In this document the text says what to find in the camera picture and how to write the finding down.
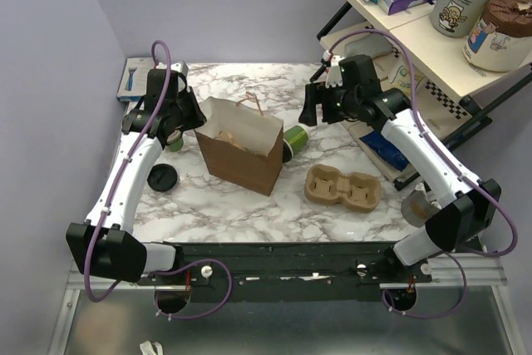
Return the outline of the brown cardboard cup carrier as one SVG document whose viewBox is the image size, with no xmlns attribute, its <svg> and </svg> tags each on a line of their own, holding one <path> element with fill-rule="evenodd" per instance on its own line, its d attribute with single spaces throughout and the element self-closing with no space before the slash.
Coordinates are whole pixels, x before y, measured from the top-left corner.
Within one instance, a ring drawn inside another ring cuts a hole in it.
<svg viewBox="0 0 532 355">
<path fill-rule="evenodd" d="M 370 213 L 380 204 L 382 187 L 373 175 L 360 172 L 343 174 L 328 165 L 313 165 L 304 183 L 305 197 L 320 205 L 343 205 L 347 209 Z"/>
<path fill-rule="evenodd" d="M 238 141 L 235 136 L 228 131 L 220 131 L 218 135 L 215 137 L 218 141 L 223 141 L 225 143 L 228 143 L 232 145 L 233 147 L 236 147 L 240 150 L 247 151 L 248 149 L 240 142 Z"/>
</svg>

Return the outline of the black plastic cup lid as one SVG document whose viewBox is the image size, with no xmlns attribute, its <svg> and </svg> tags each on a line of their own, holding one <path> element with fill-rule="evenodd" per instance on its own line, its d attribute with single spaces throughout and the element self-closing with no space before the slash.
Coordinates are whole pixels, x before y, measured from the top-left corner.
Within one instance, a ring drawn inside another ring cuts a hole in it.
<svg viewBox="0 0 532 355">
<path fill-rule="evenodd" d="M 288 163 L 293 158 L 292 147 L 287 143 L 283 142 L 283 163 Z"/>
<path fill-rule="evenodd" d="M 158 192 L 172 190 L 179 183 L 177 170 L 168 164 L 154 165 L 147 178 L 148 186 Z"/>
</svg>

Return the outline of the brown paper bag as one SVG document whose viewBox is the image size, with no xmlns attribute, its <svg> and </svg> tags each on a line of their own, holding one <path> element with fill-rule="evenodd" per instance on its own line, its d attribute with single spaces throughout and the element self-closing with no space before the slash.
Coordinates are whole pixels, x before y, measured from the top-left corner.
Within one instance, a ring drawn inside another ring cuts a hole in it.
<svg viewBox="0 0 532 355">
<path fill-rule="evenodd" d="M 283 121 L 248 91 L 237 101 L 208 97 L 207 121 L 195 129 L 208 172 L 261 195 L 271 195 L 283 167 Z"/>
</svg>

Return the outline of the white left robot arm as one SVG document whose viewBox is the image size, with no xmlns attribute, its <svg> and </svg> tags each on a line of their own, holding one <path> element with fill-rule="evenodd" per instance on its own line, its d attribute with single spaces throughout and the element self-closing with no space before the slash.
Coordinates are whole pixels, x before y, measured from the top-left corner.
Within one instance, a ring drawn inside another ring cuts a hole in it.
<svg viewBox="0 0 532 355">
<path fill-rule="evenodd" d="M 106 185 L 84 222 L 70 224 L 66 232 L 81 273 L 130 283 L 154 272 L 166 284 L 183 278 L 178 245 L 141 243 L 132 233 L 142 190 L 168 138 L 206 122 L 187 74 L 184 62 L 151 69 L 146 94 L 124 116 Z"/>
</svg>

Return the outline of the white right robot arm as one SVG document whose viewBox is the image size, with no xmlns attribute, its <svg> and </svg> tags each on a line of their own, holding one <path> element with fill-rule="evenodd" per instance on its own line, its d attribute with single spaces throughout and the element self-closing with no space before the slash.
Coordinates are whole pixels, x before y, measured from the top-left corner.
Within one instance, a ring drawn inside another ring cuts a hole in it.
<svg viewBox="0 0 532 355">
<path fill-rule="evenodd" d="M 492 202 L 500 198 L 500 186 L 461 165 L 401 90 L 384 91 L 369 56 L 327 54 L 322 64 L 326 79 L 305 86 L 299 123 L 366 123 L 406 157 L 441 207 L 423 227 L 394 244 L 393 255 L 382 261 L 388 279 L 402 281 L 413 264 L 456 249 L 490 225 L 495 213 Z"/>
</svg>

